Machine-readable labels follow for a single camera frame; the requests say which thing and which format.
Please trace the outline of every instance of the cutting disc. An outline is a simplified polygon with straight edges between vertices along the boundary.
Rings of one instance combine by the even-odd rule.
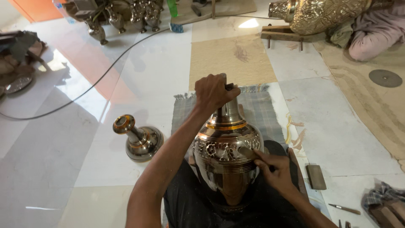
[[[394,88],[402,84],[402,78],[394,72],[387,70],[373,70],[369,73],[370,79],[377,85]]]

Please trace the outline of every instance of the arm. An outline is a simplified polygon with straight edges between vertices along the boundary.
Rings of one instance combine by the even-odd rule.
[[[188,147],[210,115],[241,92],[238,88],[226,91],[222,75],[200,79],[195,90],[197,102],[189,117],[163,144],[136,182],[128,201],[126,228],[161,227],[163,195]]]
[[[254,152],[260,157],[254,163],[263,171],[266,182],[297,209],[309,227],[337,228],[332,221],[306,201],[304,196],[292,184],[288,157],[268,155],[258,150],[254,150]],[[274,172],[270,172],[269,165],[275,167]]]

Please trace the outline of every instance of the beige paper sheet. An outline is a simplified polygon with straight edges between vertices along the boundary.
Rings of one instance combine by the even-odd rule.
[[[189,90],[200,78],[219,73],[240,86],[277,82],[259,33],[192,43]]]
[[[191,9],[192,0],[180,0],[177,2],[177,17],[172,17],[171,23],[187,24],[202,21],[212,17],[212,5],[207,4],[200,7],[201,4],[194,3],[200,7],[201,16],[197,16]],[[253,0],[221,0],[215,3],[216,16],[230,16],[250,12],[256,12],[257,7]]]
[[[387,88],[369,78],[370,71],[384,69],[405,80],[405,45],[395,45],[368,62],[355,62],[347,50],[325,41],[316,42],[314,46],[357,115],[405,172],[405,84]]]

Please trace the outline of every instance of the plastic bottle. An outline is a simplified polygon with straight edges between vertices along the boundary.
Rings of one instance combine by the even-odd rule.
[[[58,9],[59,13],[68,21],[69,24],[76,23],[76,20],[69,16],[66,11],[63,9],[62,4],[58,0],[52,0],[53,5]]]
[[[172,15],[172,17],[177,17],[176,0],[167,0],[167,6],[169,7],[170,15]]]

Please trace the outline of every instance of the white tile floor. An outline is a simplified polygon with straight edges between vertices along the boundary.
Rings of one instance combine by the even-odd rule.
[[[268,2],[256,1],[266,17]],[[168,10],[161,29],[168,28]],[[3,227],[122,227],[126,203],[148,163],[131,161],[126,136],[113,133],[116,117],[132,114],[136,124],[171,134],[173,95],[188,91],[192,42],[255,34],[282,20],[219,17],[184,26],[183,34],[164,31],[146,40],[127,25],[118,35],[104,26],[110,43],[100,46],[84,23],[64,19],[36,23],[28,30],[48,43],[36,65],[36,82],[25,92],[7,97],[0,112],[17,117],[46,113],[77,98],[96,82],[121,53],[113,69],[88,93],[48,116],[30,121],[0,118],[0,223]],[[312,44],[263,40],[279,82],[269,83],[277,121],[307,177],[305,165],[321,165],[328,189],[315,200],[361,210],[361,198],[385,181],[405,188],[405,174],[359,120]],[[289,125],[302,122],[303,127]],[[305,129],[302,147],[297,138]],[[363,211],[351,215],[327,207],[332,220],[376,227]]]

